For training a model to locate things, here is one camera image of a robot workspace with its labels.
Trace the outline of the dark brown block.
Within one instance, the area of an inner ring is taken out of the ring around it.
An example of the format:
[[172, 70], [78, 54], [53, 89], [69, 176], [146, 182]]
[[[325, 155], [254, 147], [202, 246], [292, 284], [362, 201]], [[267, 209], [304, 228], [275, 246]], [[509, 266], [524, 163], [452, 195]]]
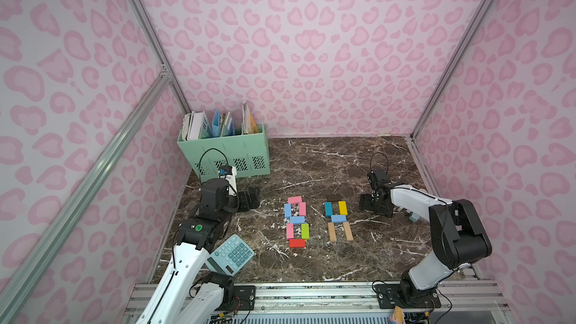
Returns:
[[327, 202], [331, 202], [331, 203], [335, 203], [338, 201], [342, 201], [343, 197], [339, 194], [330, 194], [326, 196], [326, 201]]

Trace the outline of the teal block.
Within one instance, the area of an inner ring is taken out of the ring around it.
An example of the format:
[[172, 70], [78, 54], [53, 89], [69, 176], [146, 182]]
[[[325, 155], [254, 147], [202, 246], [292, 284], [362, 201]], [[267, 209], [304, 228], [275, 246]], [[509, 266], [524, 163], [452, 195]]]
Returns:
[[331, 202], [324, 202], [325, 216], [330, 218], [333, 215], [333, 206]]

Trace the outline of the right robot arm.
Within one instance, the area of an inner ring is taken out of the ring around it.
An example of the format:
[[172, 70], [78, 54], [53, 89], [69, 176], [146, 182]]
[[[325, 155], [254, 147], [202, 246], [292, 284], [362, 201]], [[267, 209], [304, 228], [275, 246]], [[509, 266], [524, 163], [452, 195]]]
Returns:
[[488, 234], [469, 200], [441, 198], [394, 183], [384, 169], [372, 169], [367, 178], [371, 193], [361, 195], [362, 211], [390, 218], [394, 209], [406, 209], [429, 223], [432, 252], [403, 274], [400, 287], [407, 295], [434, 290], [462, 265], [492, 254]]

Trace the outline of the light blue block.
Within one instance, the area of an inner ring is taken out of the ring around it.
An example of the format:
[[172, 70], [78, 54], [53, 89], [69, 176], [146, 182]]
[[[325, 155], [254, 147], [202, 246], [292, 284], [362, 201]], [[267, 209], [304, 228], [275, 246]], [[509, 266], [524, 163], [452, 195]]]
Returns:
[[292, 216], [289, 219], [291, 224], [304, 224], [305, 223], [305, 216]]

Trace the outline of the pink block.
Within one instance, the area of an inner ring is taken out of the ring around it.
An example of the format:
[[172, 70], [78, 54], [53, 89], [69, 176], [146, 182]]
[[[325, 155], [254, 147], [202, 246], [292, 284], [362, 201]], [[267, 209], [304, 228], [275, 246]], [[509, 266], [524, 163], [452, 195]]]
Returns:
[[302, 203], [303, 200], [302, 200], [301, 196], [291, 196], [287, 199], [287, 202], [289, 204], [299, 204], [299, 203]]
[[295, 235], [294, 235], [294, 224], [293, 223], [288, 223], [286, 225], [286, 238], [288, 240], [294, 239]]
[[300, 202], [298, 204], [298, 215], [299, 216], [306, 216], [307, 214], [307, 206], [305, 202]]

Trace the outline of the wooden block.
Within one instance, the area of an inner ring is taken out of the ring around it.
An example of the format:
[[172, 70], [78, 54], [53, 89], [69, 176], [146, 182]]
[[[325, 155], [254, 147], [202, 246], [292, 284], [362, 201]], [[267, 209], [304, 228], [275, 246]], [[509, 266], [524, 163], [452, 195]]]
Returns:
[[330, 242], [336, 242], [337, 236], [335, 232], [335, 224], [333, 222], [328, 222], [328, 236]]
[[345, 235], [346, 240], [348, 242], [353, 241], [354, 238], [353, 238], [350, 223], [348, 221], [343, 222], [343, 230], [344, 230], [344, 235]]

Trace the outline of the teal calculator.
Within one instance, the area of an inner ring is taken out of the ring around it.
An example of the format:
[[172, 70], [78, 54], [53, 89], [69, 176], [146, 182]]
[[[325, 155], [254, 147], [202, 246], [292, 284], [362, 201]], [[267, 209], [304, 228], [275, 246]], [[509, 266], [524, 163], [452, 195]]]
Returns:
[[235, 276], [254, 257], [254, 251], [234, 234], [216, 248], [205, 262], [211, 272]]

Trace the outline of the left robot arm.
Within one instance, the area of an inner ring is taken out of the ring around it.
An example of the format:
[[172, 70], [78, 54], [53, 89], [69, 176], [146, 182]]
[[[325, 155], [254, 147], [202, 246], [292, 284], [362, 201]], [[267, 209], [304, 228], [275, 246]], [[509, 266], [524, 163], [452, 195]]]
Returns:
[[224, 239], [241, 207], [236, 175], [225, 164], [202, 185], [200, 202], [178, 228], [172, 257], [138, 323], [231, 323], [239, 312], [254, 310], [254, 286], [234, 284], [254, 251], [237, 235]]

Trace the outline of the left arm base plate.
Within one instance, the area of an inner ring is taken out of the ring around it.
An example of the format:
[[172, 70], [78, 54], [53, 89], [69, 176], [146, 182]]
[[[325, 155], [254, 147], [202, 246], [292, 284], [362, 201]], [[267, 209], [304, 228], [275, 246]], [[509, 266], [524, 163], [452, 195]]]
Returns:
[[234, 285], [224, 290], [222, 304], [217, 311], [233, 311], [240, 305], [240, 311], [252, 311], [255, 306], [256, 287], [254, 285]]

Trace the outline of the pink block top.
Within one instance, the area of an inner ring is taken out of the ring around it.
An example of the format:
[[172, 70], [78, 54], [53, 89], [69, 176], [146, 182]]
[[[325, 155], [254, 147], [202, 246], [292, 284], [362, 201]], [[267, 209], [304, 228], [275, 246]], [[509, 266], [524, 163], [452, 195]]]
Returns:
[[302, 203], [303, 200], [302, 200], [301, 196], [291, 196], [287, 199], [287, 202], [289, 204], [299, 204], [299, 203]]

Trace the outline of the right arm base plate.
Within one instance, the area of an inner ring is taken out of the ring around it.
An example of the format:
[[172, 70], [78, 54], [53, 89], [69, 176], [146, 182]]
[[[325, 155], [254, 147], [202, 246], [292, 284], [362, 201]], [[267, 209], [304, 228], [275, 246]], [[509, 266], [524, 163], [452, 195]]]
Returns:
[[384, 283], [378, 282], [372, 285], [372, 290], [380, 309], [428, 309], [441, 308], [440, 298], [435, 288], [427, 290], [413, 289], [407, 282]]

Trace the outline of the red block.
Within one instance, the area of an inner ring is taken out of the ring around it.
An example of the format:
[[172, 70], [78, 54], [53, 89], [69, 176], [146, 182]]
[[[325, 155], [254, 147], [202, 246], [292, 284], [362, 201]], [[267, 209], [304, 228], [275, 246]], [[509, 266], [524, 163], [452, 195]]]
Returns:
[[305, 239], [295, 239], [291, 238], [289, 240], [289, 247], [290, 248], [305, 248], [306, 247], [306, 240]]

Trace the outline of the green block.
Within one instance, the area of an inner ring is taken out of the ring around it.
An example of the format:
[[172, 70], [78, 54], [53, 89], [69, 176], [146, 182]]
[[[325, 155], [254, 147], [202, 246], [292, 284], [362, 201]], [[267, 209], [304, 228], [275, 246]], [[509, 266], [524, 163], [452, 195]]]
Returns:
[[309, 240], [310, 238], [310, 228], [308, 223], [303, 223], [301, 225], [301, 238], [304, 240]]

